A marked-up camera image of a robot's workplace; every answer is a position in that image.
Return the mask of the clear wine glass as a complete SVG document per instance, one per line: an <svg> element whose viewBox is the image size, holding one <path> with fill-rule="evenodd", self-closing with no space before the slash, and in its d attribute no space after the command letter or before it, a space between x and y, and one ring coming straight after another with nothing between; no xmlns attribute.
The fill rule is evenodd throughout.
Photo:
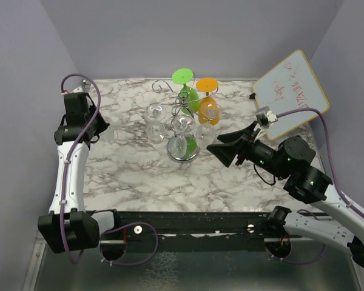
<svg viewBox="0 0 364 291"><path fill-rule="evenodd" d="M146 128L148 140L154 144L160 144L166 134L166 128L161 122L167 115L166 109L161 104L150 104L146 108L149 123Z"/></svg>
<svg viewBox="0 0 364 291"><path fill-rule="evenodd" d="M174 138L170 144L169 152L174 158L182 159L187 152L186 135L192 133L195 120L188 115L177 115L171 122Z"/></svg>
<svg viewBox="0 0 364 291"><path fill-rule="evenodd" d="M197 139L211 144L215 138L214 126L221 118L221 107L215 101L201 103L198 109L198 122L200 123Z"/></svg>
<svg viewBox="0 0 364 291"><path fill-rule="evenodd" d="M109 144L116 143L117 139L118 139L118 131L112 125L108 126L108 128L100 135L100 141Z"/></svg>

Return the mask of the orange plastic wine glass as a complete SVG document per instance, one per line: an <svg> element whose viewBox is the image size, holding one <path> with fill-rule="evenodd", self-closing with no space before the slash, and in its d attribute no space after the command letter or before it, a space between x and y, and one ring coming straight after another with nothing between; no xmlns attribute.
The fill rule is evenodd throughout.
<svg viewBox="0 0 364 291"><path fill-rule="evenodd" d="M216 125L220 121L220 109L212 94L218 90L218 81L214 78L203 78L197 82L197 89L206 96L198 107L198 121L200 124Z"/></svg>

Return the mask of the green plastic wine glass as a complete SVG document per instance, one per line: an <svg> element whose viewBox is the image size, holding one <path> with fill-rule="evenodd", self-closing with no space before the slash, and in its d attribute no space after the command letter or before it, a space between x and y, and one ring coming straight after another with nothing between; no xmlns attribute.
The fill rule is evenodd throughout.
<svg viewBox="0 0 364 291"><path fill-rule="evenodd" d="M185 101L185 106L181 111L187 115L197 112L200 104L198 93L191 86L188 86L189 82L194 83L195 81L194 72L188 68L178 69L172 74L172 81L183 86L178 94L180 102Z"/></svg>

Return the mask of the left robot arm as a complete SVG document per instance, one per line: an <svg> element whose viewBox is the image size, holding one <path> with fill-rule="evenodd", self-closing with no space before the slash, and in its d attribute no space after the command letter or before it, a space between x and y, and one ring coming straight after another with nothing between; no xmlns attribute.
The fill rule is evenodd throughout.
<svg viewBox="0 0 364 291"><path fill-rule="evenodd" d="M54 133L58 151L58 173L48 213L38 218L38 230L54 253L93 249L101 234L120 236L122 225L114 210L86 210L84 174L90 146L107 130L107 123L88 93L66 93L65 114Z"/></svg>

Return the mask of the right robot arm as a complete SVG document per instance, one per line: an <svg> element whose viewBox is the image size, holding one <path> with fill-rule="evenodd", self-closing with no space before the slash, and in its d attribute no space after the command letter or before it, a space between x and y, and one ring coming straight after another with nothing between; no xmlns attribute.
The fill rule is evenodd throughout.
<svg viewBox="0 0 364 291"><path fill-rule="evenodd" d="M278 180L285 180L284 190L293 198L309 204L332 219L337 225L307 220L285 207L275 207L266 223L271 236L284 233L304 236L342 249L364 268L364 208L340 194L336 182L311 165L315 151L300 136L284 140L273 149L257 139L256 122L237 132L218 135L218 144L207 146L225 167L250 161Z"/></svg>

